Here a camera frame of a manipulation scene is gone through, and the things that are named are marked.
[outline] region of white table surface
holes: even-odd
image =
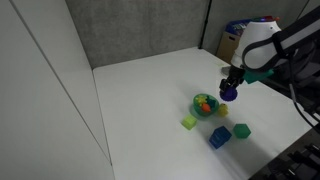
[[[190,48],[94,70],[116,180],[247,179],[310,129],[290,99],[259,82],[238,88],[228,117],[185,129],[196,94],[222,102],[224,65]],[[248,139],[211,147],[215,128],[236,123],[248,124]]]

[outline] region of green bowl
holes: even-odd
[[[196,98],[199,97],[199,96],[209,97],[209,99],[216,101],[216,104],[215,104],[214,108],[211,109],[210,112],[205,112],[205,111],[202,110],[201,106],[196,101]],[[199,114],[200,116],[208,117],[208,116],[210,116],[210,115],[212,115],[212,114],[214,114],[214,113],[216,113],[218,111],[218,109],[219,109],[219,101],[216,98],[214,98],[213,96],[209,95],[209,94],[198,94],[193,98],[193,108],[197,112],[197,114]]]

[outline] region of green cube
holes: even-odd
[[[245,139],[251,134],[251,131],[247,124],[236,124],[233,128],[233,132],[237,136],[237,138],[240,139]]]
[[[185,117],[181,123],[185,128],[188,130],[191,130],[193,127],[197,124],[197,119],[193,117],[192,115],[188,115]]]

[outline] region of blue cube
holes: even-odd
[[[214,130],[213,134],[211,135],[209,142],[213,145],[216,149],[221,147],[225,142],[229,141],[232,134],[228,131],[227,128],[221,126]]]

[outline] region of white wall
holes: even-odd
[[[112,167],[8,0],[0,1],[0,179],[113,180]]]
[[[105,154],[109,156],[92,70],[65,1],[13,0],[13,2]]]
[[[320,0],[310,0],[309,3],[307,4],[307,6],[302,11],[300,17],[306,15],[308,12],[312,11],[317,6],[320,6]]]

